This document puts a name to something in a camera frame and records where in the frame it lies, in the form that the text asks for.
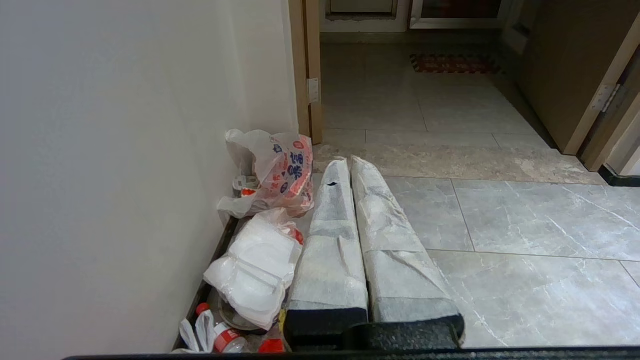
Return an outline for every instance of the plastic bottle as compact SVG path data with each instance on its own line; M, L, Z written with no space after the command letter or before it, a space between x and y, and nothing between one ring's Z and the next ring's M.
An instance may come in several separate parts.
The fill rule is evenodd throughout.
M204 311L209 310L209 305L205 302L196 307L196 314L200 316ZM224 321L216 318L216 326L213 328L215 352L224 354L239 354L248 352L247 341L242 335Z

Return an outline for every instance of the red bottle cap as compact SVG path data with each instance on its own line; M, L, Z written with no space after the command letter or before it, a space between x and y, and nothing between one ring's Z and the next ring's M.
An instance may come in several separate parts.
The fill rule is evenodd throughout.
M198 305L196 307L196 315L200 316L200 314L204 313L205 311L209 310L211 307L209 307L209 305L206 302L203 302L202 304Z

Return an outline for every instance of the wooden door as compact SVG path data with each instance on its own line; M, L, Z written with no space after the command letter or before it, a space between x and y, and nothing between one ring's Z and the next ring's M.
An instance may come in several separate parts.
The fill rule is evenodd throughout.
M518 85L563 154L575 155L640 43L640 0L548 0L538 10Z

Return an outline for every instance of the hallway floor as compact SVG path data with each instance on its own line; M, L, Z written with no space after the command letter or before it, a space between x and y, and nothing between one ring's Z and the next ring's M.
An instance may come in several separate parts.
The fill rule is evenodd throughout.
M314 169L378 166L451 286L465 347L639 344L640 189L551 149L506 77L415 73L426 46L323 44Z

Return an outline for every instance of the black object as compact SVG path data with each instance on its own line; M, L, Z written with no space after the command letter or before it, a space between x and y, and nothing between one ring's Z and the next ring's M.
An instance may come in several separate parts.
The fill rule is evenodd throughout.
M640 188L640 176L620 176L605 165L600 167L598 174L611 186L624 186L628 188Z
M119 355L77 356L66 360L630 360L640 359L640 347L502 348L403 352L334 351L286 354Z
M341 350L344 331L367 322L367 311L359 307L288 310L283 336L295 352Z
M368 323L347 330L343 347L350 350L441 350L458 349L460 341L454 322L458 316L409 323Z

